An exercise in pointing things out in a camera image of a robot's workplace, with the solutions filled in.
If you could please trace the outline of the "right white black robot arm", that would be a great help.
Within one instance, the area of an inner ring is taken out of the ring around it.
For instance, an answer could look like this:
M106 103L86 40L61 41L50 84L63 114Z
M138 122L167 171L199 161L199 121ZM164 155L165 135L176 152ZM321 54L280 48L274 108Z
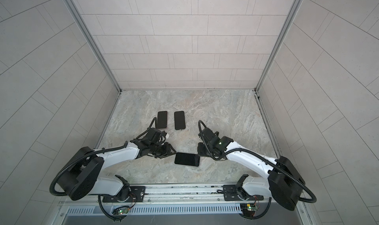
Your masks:
M244 174L235 186L235 193L242 200L260 195L274 199L279 205L293 211L304 189L302 177L291 161L285 157L275 159L253 152L229 137L218 136L210 128L199 129L201 146L205 154L214 160L230 160L257 173L255 178Z

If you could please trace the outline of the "purple phone black screen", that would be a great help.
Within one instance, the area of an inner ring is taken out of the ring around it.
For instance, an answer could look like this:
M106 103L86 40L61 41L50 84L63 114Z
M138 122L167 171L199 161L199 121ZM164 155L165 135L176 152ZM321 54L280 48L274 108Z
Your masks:
M166 129L167 128L167 116L168 116L167 111L158 112L157 124L156 124L157 129Z

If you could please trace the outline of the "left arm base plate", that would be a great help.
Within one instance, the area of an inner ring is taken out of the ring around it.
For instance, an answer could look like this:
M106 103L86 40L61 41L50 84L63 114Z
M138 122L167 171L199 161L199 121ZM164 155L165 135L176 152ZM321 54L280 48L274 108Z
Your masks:
M132 203L132 202L142 202L145 195L145 186L131 186L127 188L122 188L117 195L104 195L102 202L105 203Z

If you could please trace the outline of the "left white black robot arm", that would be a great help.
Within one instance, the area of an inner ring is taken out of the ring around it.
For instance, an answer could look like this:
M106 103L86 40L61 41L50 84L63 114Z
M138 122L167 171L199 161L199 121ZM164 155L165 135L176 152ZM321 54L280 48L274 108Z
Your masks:
M57 173L49 192L54 196L68 196L73 201L86 195L105 195L124 202L131 197L129 182L120 175L107 176L104 170L145 156L162 159L175 155L166 138L165 131L150 128L119 147L100 150L83 147Z

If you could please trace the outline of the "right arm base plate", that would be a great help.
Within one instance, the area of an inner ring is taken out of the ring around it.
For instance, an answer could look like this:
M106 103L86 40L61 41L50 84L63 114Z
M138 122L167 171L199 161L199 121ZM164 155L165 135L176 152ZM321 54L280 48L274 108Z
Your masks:
M261 195L249 196L247 199L243 199L237 194L235 185L223 185L223 194L225 201L263 201L264 197Z

